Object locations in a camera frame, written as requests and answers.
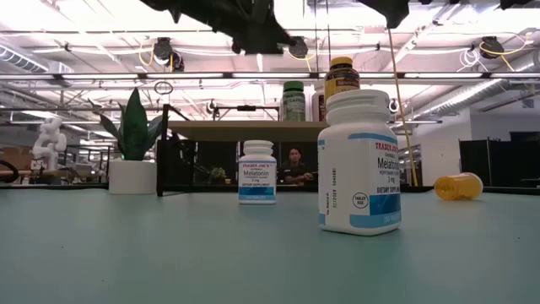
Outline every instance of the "wall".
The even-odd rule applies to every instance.
[[[540,132],[540,116],[471,115],[472,139],[510,141],[510,132]]]
[[[455,117],[442,117],[443,123],[420,125],[414,130],[414,143],[422,149],[424,186],[433,186],[437,178],[459,174],[459,141],[471,140],[470,111],[463,110]]]

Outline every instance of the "shelf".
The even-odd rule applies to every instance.
[[[325,122],[169,122],[169,129],[196,141],[316,142]]]

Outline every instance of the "melatonin bottle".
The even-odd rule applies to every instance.
[[[277,162],[272,157],[272,142],[247,140],[244,156],[238,162],[240,204],[275,204]]]
[[[397,138],[386,125],[388,94],[351,90],[330,97],[318,139],[319,225],[374,236],[402,220]]]

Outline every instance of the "person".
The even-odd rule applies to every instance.
[[[302,151],[300,148],[290,148],[288,155],[289,160],[281,165],[280,179],[291,185],[303,185],[304,182],[312,181],[313,175],[306,170],[305,164],[301,162]]]

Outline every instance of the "table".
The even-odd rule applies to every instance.
[[[316,200],[0,190],[0,303],[540,302],[538,197],[403,194],[375,237],[321,231]]]

